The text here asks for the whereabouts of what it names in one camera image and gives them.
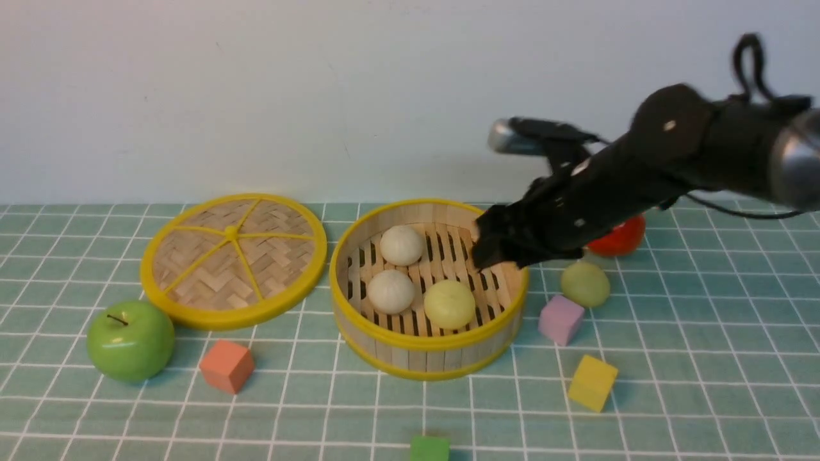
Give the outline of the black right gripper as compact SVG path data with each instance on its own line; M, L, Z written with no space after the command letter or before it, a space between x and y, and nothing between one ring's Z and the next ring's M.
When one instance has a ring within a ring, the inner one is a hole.
M472 247L478 270L506 262L529 266L552 259L578 259L589 242L651 207L691 190L619 138L592 154L581 143L543 148L553 173L509 206L491 206L477 219Z

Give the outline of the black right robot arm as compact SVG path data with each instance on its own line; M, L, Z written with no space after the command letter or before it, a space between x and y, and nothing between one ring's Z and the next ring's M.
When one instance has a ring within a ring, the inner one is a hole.
M668 86L639 105L625 134L596 154L586 149L594 142L597 135L565 122L496 122L495 152L543 156L552 172L477 218L476 268L580 259L618 225L695 190L818 210L818 110L808 97L709 102L687 85Z

